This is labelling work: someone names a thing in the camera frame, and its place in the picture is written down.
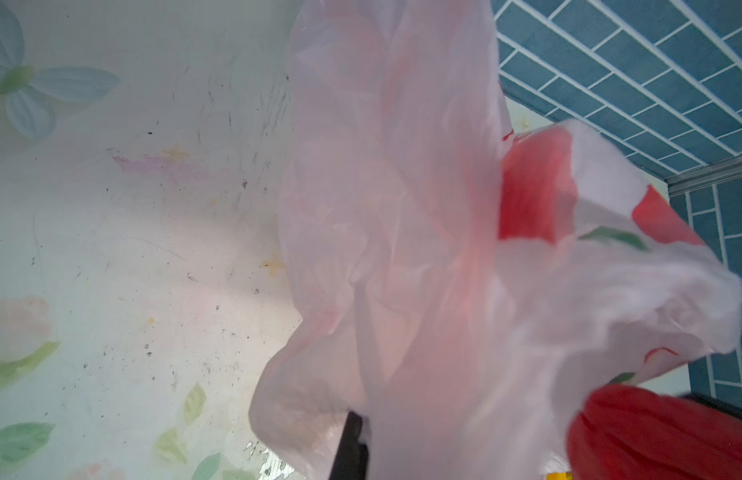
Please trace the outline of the pink plastic bag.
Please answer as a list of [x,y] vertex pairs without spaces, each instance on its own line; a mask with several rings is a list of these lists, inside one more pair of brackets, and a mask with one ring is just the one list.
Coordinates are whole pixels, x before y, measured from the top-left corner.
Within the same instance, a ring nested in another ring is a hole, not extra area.
[[571,423],[742,334],[742,280],[623,154],[518,134],[486,1],[306,1],[278,213],[301,322],[249,421],[325,479],[350,414],[371,479],[572,472]]

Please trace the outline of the yellow fake banana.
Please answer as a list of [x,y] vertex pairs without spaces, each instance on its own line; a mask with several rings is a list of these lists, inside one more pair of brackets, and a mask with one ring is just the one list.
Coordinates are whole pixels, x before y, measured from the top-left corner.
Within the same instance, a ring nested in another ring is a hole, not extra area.
[[554,472],[545,476],[545,480],[573,480],[571,472]]

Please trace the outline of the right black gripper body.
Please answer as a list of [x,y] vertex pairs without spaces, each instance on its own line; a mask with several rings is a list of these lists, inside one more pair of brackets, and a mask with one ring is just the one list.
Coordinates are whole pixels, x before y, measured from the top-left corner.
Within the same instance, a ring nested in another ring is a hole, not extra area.
[[689,392],[687,394],[681,395],[681,398],[696,402],[710,409],[719,411],[742,421],[742,407],[732,405],[716,398],[699,394],[697,392]]

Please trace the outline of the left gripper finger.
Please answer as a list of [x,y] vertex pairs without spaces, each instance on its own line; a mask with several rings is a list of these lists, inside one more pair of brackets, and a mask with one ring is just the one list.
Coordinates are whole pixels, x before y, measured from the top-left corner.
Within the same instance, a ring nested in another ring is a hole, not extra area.
[[338,444],[329,480],[365,480],[368,448],[361,442],[363,418],[349,412]]

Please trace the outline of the red fake fruit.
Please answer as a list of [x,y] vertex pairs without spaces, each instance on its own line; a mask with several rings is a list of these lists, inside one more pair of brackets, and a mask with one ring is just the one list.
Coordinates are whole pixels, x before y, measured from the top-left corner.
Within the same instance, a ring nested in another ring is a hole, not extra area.
[[742,479],[742,421],[680,397],[614,384],[570,424],[575,479]]

